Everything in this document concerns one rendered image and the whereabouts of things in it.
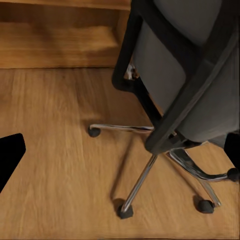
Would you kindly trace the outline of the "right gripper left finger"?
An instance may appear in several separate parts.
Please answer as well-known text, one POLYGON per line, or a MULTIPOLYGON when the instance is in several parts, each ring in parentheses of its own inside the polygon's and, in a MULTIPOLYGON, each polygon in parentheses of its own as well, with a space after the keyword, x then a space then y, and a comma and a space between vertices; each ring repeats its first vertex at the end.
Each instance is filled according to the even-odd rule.
POLYGON ((26 145, 21 133, 0 138, 0 193, 25 152, 26 145))

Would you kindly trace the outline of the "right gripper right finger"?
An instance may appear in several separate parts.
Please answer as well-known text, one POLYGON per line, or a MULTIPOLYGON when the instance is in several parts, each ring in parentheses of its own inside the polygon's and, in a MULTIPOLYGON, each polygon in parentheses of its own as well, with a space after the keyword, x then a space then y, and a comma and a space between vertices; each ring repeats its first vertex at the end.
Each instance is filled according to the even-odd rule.
POLYGON ((240 174, 240 135, 228 133, 224 151, 240 174))

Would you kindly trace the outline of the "swivel chair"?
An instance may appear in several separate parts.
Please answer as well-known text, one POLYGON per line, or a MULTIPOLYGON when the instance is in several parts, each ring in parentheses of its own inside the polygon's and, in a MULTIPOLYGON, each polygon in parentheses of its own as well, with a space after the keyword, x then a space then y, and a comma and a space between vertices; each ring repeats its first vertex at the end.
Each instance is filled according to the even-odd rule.
POLYGON ((159 154, 195 177, 210 200, 203 214, 221 202, 208 182, 240 181, 237 168, 210 175, 186 149, 213 143, 224 149, 228 133, 240 135, 240 0, 131 0, 113 87, 134 94, 152 127, 92 122, 101 129, 148 134, 153 155, 123 205, 120 219, 134 215, 132 201, 159 154))

